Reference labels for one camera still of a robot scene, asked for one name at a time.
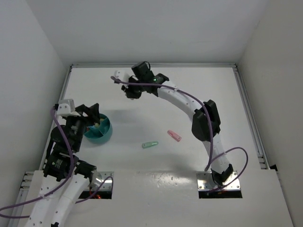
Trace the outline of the yellow highlighter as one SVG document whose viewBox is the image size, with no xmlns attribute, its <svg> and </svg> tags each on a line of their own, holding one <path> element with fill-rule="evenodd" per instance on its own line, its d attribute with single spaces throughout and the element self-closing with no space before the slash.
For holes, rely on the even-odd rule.
<svg viewBox="0 0 303 227">
<path fill-rule="evenodd" d="M 104 119 L 100 119 L 98 123 L 95 123 L 94 126 L 97 128 L 101 125 L 101 123 L 104 121 Z"/>
</svg>

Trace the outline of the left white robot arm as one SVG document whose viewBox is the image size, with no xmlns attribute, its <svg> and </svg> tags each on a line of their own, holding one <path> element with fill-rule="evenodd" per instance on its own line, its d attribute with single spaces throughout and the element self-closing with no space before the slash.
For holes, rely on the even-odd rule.
<svg viewBox="0 0 303 227">
<path fill-rule="evenodd" d="M 75 107 L 72 99 L 62 100 L 51 109 L 51 116 L 56 127 L 51 131 L 40 192 L 27 227 L 63 227 L 96 170 L 75 153 L 87 128 L 100 123 L 99 104 Z"/>
</svg>

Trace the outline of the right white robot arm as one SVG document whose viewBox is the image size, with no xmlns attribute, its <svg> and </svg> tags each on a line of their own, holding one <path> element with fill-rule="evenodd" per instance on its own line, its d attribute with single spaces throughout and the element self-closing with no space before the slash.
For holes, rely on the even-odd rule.
<svg viewBox="0 0 303 227">
<path fill-rule="evenodd" d="M 192 122 L 191 131 L 201 141 L 208 153 L 206 170 L 211 170 L 212 178 L 222 186 L 233 172 L 232 164 L 224 155 L 220 138 L 221 120 L 216 103 L 213 100 L 203 102 L 181 91 L 167 76 L 154 74 L 150 64 L 143 61 L 132 67 L 134 75 L 118 70 L 114 77 L 122 81 L 121 89 L 129 99 L 138 99 L 142 92 L 164 99 L 184 113 Z"/>
</svg>

